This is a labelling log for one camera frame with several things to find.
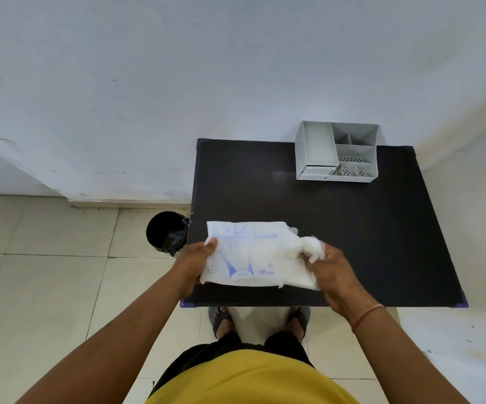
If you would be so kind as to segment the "person's right hand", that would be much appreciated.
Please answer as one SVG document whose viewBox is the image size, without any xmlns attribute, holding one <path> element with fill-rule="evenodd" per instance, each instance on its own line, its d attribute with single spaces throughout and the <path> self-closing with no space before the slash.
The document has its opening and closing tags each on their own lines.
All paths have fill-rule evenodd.
<svg viewBox="0 0 486 404">
<path fill-rule="evenodd" d="M 378 304 L 359 282 L 344 253 L 324 244 L 325 258 L 310 262 L 306 254 L 300 254 L 329 307 L 343 316 L 350 324 L 368 309 Z"/>
</svg>

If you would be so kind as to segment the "person's left hand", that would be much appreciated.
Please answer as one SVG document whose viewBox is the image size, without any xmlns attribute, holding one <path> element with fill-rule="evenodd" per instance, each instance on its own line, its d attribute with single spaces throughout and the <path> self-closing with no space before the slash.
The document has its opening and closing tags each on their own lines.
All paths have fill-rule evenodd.
<svg viewBox="0 0 486 404">
<path fill-rule="evenodd" d="M 195 286 L 200 283 L 207 259 L 212 254 L 204 251 L 204 242 L 187 244 L 182 249 L 170 270 L 180 299 L 193 293 Z"/>
</svg>

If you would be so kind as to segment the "white printed plastic bag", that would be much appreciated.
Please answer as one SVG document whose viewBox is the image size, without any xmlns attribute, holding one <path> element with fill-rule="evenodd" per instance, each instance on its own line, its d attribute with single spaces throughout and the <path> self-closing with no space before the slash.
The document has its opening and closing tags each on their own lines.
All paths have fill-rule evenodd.
<svg viewBox="0 0 486 404">
<path fill-rule="evenodd" d="M 319 239 L 300 237 L 285 222 L 208 221 L 207 233 L 207 239 L 216 237 L 218 244 L 207 259 L 201 284 L 320 290 L 300 258 L 304 251 L 323 251 L 324 259 Z"/>
</svg>

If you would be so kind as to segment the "person's right forearm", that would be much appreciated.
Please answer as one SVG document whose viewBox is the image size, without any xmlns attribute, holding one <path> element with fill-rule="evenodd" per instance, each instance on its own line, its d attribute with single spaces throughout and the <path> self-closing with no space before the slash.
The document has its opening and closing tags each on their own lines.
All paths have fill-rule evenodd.
<svg viewBox="0 0 486 404">
<path fill-rule="evenodd" d="M 371 313 L 355 336 L 389 404 L 469 404 L 386 309 Z"/>
</svg>

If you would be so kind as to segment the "person's left forearm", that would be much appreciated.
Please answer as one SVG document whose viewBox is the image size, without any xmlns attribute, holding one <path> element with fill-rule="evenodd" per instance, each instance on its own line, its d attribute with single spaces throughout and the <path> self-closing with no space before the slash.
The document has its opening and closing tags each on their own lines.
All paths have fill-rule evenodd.
<svg viewBox="0 0 486 404">
<path fill-rule="evenodd" d="M 80 344 L 16 404 L 122 404 L 179 300 L 193 288 L 174 265 Z"/>
</svg>

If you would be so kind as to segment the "black square table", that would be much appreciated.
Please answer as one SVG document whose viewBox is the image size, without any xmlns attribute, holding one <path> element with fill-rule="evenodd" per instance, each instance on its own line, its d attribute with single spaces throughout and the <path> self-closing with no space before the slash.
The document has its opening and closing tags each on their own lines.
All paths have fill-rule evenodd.
<svg viewBox="0 0 486 404">
<path fill-rule="evenodd" d="M 188 242 L 207 221 L 283 221 L 344 252 L 387 307 L 468 307 L 411 146 L 378 146 L 370 183 L 297 180 L 293 143 L 198 139 Z"/>
</svg>

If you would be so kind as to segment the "black waste bin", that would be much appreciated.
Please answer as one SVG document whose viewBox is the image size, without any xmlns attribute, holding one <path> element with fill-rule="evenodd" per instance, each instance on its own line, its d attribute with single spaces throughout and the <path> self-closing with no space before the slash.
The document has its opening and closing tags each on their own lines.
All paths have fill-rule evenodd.
<svg viewBox="0 0 486 404">
<path fill-rule="evenodd" d="M 152 217 L 145 235 L 152 247 L 173 258 L 187 243 L 189 224 L 188 217 L 166 210 Z"/>
</svg>

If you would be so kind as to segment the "grey sandal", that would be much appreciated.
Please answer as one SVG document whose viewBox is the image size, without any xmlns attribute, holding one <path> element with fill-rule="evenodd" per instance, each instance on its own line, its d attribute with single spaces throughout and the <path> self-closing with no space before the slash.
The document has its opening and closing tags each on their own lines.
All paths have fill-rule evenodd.
<svg viewBox="0 0 486 404">
<path fill-rule="evenodd" d="M 230 333 L 236 333 L 235 324 L 226 306 L 210 306 L 208 317 L 216 339 L 222 339 Z"/>
<path fill-rule="evenodd" d="M 306 336 L 307 326 L 311 317 L 309 306 L 293 306 L 290 308 L 285 330 L 296 337 L 301 343 Z"/>
</svg>

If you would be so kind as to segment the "orange thread wristband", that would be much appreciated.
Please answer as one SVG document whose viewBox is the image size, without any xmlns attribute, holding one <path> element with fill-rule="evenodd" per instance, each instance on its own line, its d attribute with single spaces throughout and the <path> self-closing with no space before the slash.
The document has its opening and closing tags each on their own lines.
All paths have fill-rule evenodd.
<svg viewBox="0 0 486 404">
<path fill-rule="evenodd" d="M 352 323 L 351 323 L 351 330 L 353 334 L 356 334 L 357 329 L 361 325 L 361 323 L 373 312 L 385 309 L 385 307 L 381 304 L 374 304 L 373 306 L 367 308 L 364 312 L 362 312 Z"/>
</svg>

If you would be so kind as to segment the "black shorts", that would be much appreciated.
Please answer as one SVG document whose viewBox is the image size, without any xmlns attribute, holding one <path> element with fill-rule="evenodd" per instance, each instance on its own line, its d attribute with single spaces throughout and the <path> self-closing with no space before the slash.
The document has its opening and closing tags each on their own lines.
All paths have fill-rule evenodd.
<svg viewBox="0 0 486 404">
<path fill-rule="evenodd" d="M 154 394 L 179 374 L 195 366 L 214 360 L 223 354 L 238 350 L 256 350 L 277 354 L 311 365 L 301 343 L 292 333 L 286 330 L 271 335 L 262 345 L 244 343 L 236 333 L 232 332 L 213 343 L 199 344 L 184 351 L 167 367 L 159 380 L 154 383 L 150 395 Z"/>
</svg>

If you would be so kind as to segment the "grey compartment organizer box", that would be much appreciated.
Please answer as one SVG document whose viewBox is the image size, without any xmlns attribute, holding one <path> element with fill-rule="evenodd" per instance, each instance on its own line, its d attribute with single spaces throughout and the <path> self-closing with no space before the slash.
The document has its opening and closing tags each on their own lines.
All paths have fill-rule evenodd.
<svg viewBox="0 0 486 404">
<path fill-rule="evenodd" d="M 301 121 L 295 136 L 296 179 L 370 183 L 378 175 L 379 124 Z"/>
</svg>

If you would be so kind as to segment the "yellow shirt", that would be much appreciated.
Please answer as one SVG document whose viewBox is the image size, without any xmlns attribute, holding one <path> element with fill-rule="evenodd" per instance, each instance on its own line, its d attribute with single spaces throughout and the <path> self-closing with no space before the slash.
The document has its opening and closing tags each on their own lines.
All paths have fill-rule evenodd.
<svg viewBox="0 0 486 404">
<path fill-rule="evenodd" d="M 144 404 L 359 404 L 314 367 L 281 355 L 238 350 L 184 371 Z"/>
</svg>

